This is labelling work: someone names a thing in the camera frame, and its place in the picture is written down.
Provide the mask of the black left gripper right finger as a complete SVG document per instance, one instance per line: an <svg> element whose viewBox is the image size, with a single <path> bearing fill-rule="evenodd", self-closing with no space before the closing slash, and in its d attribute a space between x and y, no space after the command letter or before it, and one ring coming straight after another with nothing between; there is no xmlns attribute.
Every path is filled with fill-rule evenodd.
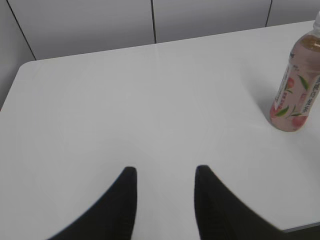
<svg viewBox="0 0 320 240"><path fill-rule="evenodd" d="M207 165L195 171L195 219L202 240L318 240L319 226L284 232L239 200Z"/></svg>

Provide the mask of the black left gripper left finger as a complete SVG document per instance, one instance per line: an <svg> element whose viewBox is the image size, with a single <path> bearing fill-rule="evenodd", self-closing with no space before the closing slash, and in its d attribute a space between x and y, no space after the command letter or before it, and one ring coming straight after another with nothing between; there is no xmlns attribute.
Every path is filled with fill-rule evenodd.
<svg viewBox="0 0 320 240"><path fill-rule="evenodd" d="M127 166L101 198L52 240L130 240L137 212L137 170Z"/></svg>

